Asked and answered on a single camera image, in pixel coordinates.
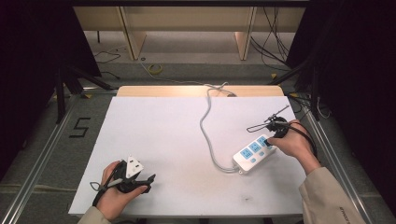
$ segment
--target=beige sleeve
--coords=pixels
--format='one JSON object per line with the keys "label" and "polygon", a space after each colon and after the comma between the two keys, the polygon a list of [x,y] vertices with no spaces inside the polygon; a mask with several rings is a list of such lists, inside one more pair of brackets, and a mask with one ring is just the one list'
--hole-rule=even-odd
{"label": "beige sleeve", "polygon": [[78,224],[110,224],[103,214],[94,206],[91,206]]}
{"label": "beige sleeve", "polygon": [[304,224],[365,223],[352,201],[327,168],[321,167],[306,177],[300,186]]}

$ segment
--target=black stand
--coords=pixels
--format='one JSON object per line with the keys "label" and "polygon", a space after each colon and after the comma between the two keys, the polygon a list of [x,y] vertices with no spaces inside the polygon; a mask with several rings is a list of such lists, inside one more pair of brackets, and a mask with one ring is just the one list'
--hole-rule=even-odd
{"label": "black stand", "polygon": [[316,120],[319,120],[318,115],[318,77],[319,71],[322,71],[327,59],[332,54],[332,43],[337,35],[338,28],[340,27],[340,23],[343,18],[346,17],[348,11],[350,10],[351,0],[341,1],[339,6],[334,11],[334,13],[330,16],[328,21],[326,22],[326,26],[320,32],[320,35],[311,50],[311,53],[308,55],[306,60],[293,68],[283,77],[273,80],[268,83],[268,85],[277,85],[281,82],[300,74],[299,79],[295,84],[295,88],[297,91],[301,91],[302,89],[306,89],[307,84],[310,83],[311,89],[311,112]]}
{"label": "black stand", "polygon": [[58,102],[58,118],[56,123],[61,122],[65,114],[66,107],[64,103],[64,84],[72,94],[81,94],[84,90],[81,86],[81,83],[78,81],[78,76],[89,80],[91,83],[103,88],[104,90],[113,91],[117,89],[89,75],[81,69],[76,68],[75,66],[63,66],[56,74],[56,95]]}

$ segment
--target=white board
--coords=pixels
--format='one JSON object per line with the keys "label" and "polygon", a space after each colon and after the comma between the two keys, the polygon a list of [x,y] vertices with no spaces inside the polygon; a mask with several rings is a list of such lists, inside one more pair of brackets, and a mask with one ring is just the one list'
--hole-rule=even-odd
{"label": "white board", "polygon": [[[214,154],[233,167],[233,154],[257,136],[274,133],[247,128],[263,123],[289,105],[287,97],[213,97],[204,121]],[[152,189],[127,205],[135,217],[263,217],[302,213],[298,187],[304,170],[280,150],[247,175],[225,174],[213,164],[200,119],[205,97],[114,97],[78,186],[69,214],[82,216],[92,205],[100,182],[113,161],[133,156],[145,166],[137,178],[156,174]],[[289,107],[279,114],[295,119]]]}

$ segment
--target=hand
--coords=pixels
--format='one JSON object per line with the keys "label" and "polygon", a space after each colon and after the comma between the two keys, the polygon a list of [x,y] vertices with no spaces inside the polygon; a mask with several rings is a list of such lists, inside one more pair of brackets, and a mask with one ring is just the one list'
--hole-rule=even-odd
{"label": "hand", "polygon": [[[118,163],[119,161],[113,161],[103,171],[102,186],[106,183],[108,177],[111,175]],[[129,193],[122,193],[117,188],[110,188],[101,197],[96,207],[102,212],[107,220],[112,220],[120,215],[128,202],[139,196],[147,188],[147,186],[141,186]]]}
{"label": "hand", "polygon": [[[290,121],[290,123],[291,127],[307,134],[306,129],[299,124],[299,120],[295,119]],[[312,153],[308,141],[293,129],[289,129],[283,138],[268,138],[268,143],[279,147],[286,155],[296,158],[303,166],[307,175],[321,167],[317,158]]]}

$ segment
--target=white power strip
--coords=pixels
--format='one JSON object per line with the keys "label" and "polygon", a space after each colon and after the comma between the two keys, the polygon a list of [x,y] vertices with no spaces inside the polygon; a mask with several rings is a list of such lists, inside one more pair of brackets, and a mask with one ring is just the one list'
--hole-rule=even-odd
{"label": "white power strip", "polygon": [[267,138],[268,136],[265,134],[260,135],[257,139],[233,155],[233,163],[239,167],[239,173],[246,174],[259,164],[260,161],[269,157],[276,151],[276,146],[267,146],[265,144]]}

